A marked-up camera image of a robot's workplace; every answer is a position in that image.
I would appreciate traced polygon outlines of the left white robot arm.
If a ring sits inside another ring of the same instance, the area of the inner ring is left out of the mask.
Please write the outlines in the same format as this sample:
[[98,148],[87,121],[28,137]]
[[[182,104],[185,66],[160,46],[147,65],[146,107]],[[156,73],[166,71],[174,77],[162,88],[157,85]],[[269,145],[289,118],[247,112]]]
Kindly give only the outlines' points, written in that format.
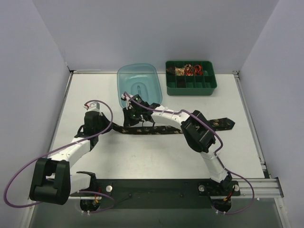
[[49,158],[36,161],[29,197],[33,201],[63,205],[71,194],[78,191],[96,191],[96,174],[88,171],[71,172],[72,166],[92,151],[100,132],[108,132],[111,122],[102,112],[88,111],[84,124],[72,140],[72,145],[61,149]]

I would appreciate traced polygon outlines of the black gold patterned tie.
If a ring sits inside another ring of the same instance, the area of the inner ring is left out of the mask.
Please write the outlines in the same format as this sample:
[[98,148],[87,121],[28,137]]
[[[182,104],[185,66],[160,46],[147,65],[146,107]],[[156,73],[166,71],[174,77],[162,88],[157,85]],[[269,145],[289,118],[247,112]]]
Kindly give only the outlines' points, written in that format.
[[[210,119],[208,123],[214,131],[232,130],[235,122],[225,117],[220,119]],[[127,135],[167,135],[167,134],[183,134],[183,132],[173,126],[140,126],[140,127],[125,127],[116,123],[112,123],[112,129],[118,133]]]

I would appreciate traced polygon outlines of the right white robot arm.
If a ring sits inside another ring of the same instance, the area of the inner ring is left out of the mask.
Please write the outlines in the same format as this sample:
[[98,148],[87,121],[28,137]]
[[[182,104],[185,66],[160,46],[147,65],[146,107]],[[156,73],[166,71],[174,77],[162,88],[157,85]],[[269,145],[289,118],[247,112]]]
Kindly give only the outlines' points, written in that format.
[[151,122],[175,127],[182,131],[188,146],[200,153],[210,174],[210,179],[221,190],[228,190],[232,177],[219,160],[217,151],[210,147],[216,142],[216,134],[203,114],[195,110],[175,112],[159,104],[145,107],[129,102],[123,108],[124,125],[134,126],[139,122]]

